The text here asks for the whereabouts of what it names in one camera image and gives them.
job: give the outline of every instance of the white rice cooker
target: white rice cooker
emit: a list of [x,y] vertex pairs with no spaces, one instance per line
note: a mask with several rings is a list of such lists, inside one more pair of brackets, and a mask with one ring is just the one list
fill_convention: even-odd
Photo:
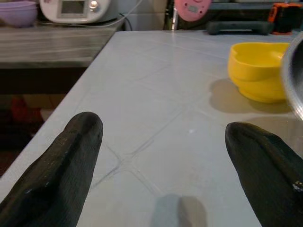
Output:
[[40,0],[44,16],[55,23],[87,24],[117,18],[117,0]]

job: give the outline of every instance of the white table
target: white table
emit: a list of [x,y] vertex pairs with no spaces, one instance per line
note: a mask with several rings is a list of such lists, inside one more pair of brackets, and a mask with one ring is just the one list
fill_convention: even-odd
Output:
[[257,227],[224,142],[247,121],[298,151],[303,126],[287,104],[239,94],[232,44],[289,36],[118,32],[0,179],[0,200],[75,114],[97,113],[104,137],[78,227]]

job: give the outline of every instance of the yellow bowl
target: yellow bowl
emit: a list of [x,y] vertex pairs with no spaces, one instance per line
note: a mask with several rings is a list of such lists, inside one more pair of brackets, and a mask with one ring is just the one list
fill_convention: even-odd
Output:
[[263,103],[286,100],[280,75],[288,43],[239,43],[231,48],[228,72],[245,97]]

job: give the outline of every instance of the white wall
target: white wall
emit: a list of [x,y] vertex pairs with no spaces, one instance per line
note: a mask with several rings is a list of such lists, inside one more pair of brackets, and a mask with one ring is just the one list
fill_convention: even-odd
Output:
[[[118,12],[128,13],[139,0],[118,0]],[[166,0],[143,0],[137,9],[127,18],[133,30],[162,30]]]

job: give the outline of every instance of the purple bowl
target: purple bowl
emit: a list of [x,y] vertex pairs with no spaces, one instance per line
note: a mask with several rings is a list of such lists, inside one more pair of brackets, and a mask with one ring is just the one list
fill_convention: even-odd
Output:
[[13,27],[32,26],[37,18],[37,9],[0,9],[0,19]]
[[35,8],[36,3],[34,1],[14,1],[14,2],[1,2],[0,9],[23,9],[23,8]]

